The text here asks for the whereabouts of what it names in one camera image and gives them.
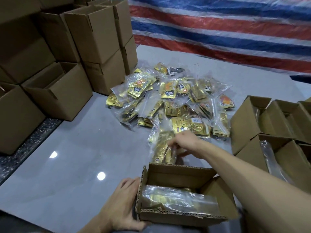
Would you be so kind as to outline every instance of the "striped tarpaulin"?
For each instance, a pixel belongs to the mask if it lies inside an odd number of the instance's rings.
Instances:
[[[137,44],[311,74],[311,0],[129,0]]]

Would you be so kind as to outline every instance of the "table surface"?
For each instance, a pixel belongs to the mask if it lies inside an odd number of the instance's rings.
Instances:
[[[149,46],[139,46],[137,54],[150,65],[173,59],[199,75],[211,71],[213,77],[233,86],[226,94],[237,108],[247,95],[292,102],[304,99],[284,74]],[[64,121],[0,186],[2,211],[53,232],[76,232],[99,212],[122,178],[141,175],[149,161],[146,139],[150,129],[128,130],[107,108],[106,98],[93,93],[77,117]],[[230,152],[230,144],[212,142]],[[193,156],[184,162],[210,167]],[[105,173],[103,180],[98,178],[101,172]],[[161,224],[145,230],[152,231],[198,232]],[[210,231],[240,232],[239,220],[212,226]]]

